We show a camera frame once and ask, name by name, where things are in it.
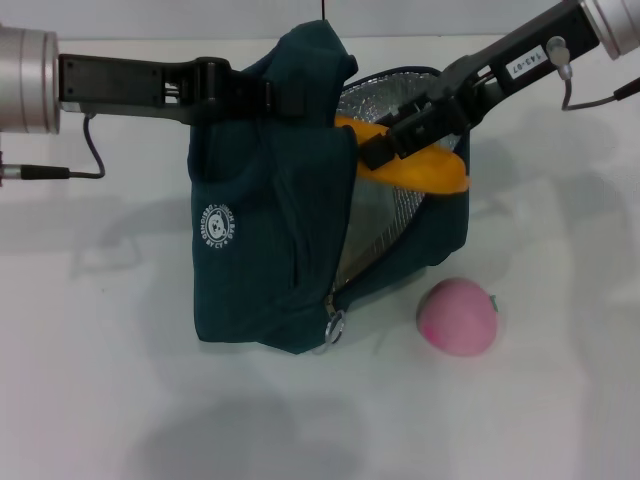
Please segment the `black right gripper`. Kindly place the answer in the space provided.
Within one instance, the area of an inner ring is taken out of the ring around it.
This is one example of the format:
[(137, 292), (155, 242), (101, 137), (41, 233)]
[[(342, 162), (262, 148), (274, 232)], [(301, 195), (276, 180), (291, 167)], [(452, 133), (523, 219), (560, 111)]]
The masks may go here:
[(478, 125), (498, 103), (556, 70), (546, 52), (554, 37), (564, 40), (571, 60), (600, 44), (579, 2), (553, 6), (449, 65), (439, 76), (439, 101), (422, 94), (381, 117), (377, 125), (387, 130), (359, 147), (364, 164), (377, 170)]

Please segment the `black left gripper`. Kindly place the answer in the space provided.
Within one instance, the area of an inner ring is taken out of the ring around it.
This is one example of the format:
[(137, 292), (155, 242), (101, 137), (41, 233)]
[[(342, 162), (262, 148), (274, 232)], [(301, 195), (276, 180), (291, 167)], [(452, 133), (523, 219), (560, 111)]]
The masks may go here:
[(275, 82), (233, 70), (219, 58), (161, 63), (61, 54), (59, 103), (66, 112), (158, 118), (182, 124), (300, 118), (306, 87), (300, 71)]

